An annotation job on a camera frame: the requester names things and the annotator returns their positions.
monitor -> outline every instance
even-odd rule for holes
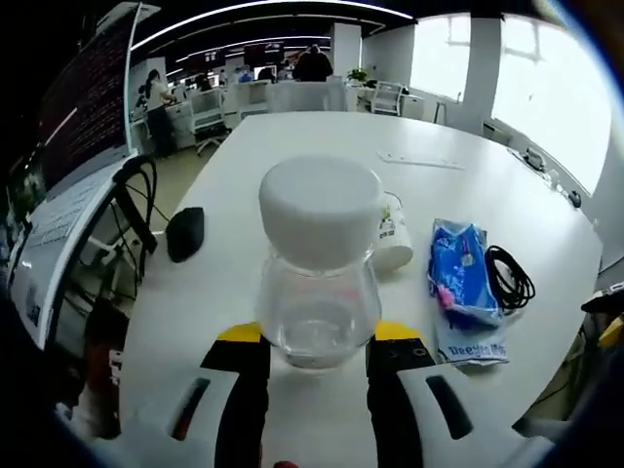
[[[135,14],[80,51],[45,94],[38,139],[47,190],[104,150],[126,144],[124,84]]]
[[[250,67],[279,64],[284,61],[284,45],[274,42],[247,46],[244,59],[245,65]]]
[[[190,74],[204,73],[222,66],[225,66],[223,50],[195,54],[184,61],[184,70]]]

white cup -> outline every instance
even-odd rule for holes
[[[383,219],[373,245],[372,265],[377,271],[392,271],[410,263],[413,250],[401,200],[386,192],[383,202]]]

white wall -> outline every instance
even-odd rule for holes
[[[483,121],[491,115],[500,68],[501,21],[472,18],[466,88],[460,111],[448,125],[475,135],[483,134]]]
[[[384,81],[408,84],[411,75],[413,26],[377,34],[364,40],[364,67],[372,77]],[[498,71],[500,67],[501,22],[499,19],[471,20],[471,49],[464,100],[461,103],[411,89],[425,98],[425,112],[435,108],[435,102],[446,104],[447,125],[458,130],[483,134],[483,122],[489,121],[493,109]],[[534,144],[524,135],[502,123],[496,123],[513,136],[511,146],[525,151]],[[584,194],[580,185],[554,160],[551,168],[558,169],[562,185],[568,191],[576,190],[583,198],[581,210],[596,224],[596,232],[604,244],[604,266],[624,255],[624,147],[618,147],[611,126],[611,138],[606,152],[604,169],[592,197]]]
[[[362,27],[337,22],[331,28],[330,61],[333,74],[346,78],[349,71],[360,66]]]
[[[372,79],[409,86],[413,40],[413,25],[364,39],[362,67]]]

coiled black cable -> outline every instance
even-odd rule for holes
[[[490,246],[485,259],[489,287],[498,305],[505,310],[505,315],[522,309],[535,297],[535,285],[510,253],[498,246]],[[496,262],[507,267],[508,275],[500,272]],[[507,281],[507,277],[511,277],[511,282]]]

white table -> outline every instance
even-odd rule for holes
[[[461,163],[465,171],[382,162],[377,151]],[[147,264],[130,323],[121,375],[121,416],[178,374],[199,367],[217,334],[254,319],[260,269],[267,254],[257,190],[275,164],[301,153],[353,158],[398,194],[414,248],[410,264],[379,285],[383,318],[419,329],[436,344],[426,263],[435,217],[474,221],[531,277],[536,297],[507,329],[510,363],[472,381],[513,424],[557,371],[593,292],[601,243],[582,212],[484,138],[429,123],[361,113],[300,112],[246,119],[199,174],[180,208],[207,215],[202,249],[182,264],[165,245]],[[264,463],[376,466],[366,405],[364,352],[322,377],[276,362],[269,381]]]

